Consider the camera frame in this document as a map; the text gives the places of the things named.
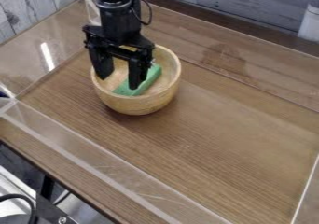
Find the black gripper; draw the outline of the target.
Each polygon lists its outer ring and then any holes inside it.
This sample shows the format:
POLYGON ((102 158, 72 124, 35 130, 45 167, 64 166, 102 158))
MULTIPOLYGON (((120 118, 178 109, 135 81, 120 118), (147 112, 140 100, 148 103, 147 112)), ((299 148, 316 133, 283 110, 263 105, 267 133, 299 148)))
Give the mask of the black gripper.
POLYGON ((86 25, 84 46, 98 77, 106 80, 112 74, 114 59, 128 60, 128 88, 135 90, 147 78, 155 44, 140 33, 140 3, 98 2, 100 25, 86 25))

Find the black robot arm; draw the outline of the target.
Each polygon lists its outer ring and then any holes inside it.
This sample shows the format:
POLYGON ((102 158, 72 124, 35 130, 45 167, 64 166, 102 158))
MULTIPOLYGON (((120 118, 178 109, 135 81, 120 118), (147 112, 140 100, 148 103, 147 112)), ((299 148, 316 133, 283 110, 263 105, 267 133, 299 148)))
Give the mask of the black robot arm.
POLYGON ((127 61, 131 90, 147 79, 155 49, 155 43, 140 33, 152 21, 142 20, 140 3, 148 5, 146 0, 96 0, 102 25, 83 27, 84 47, 98 77, 106 80, 111 76, 115 58, 127 61))

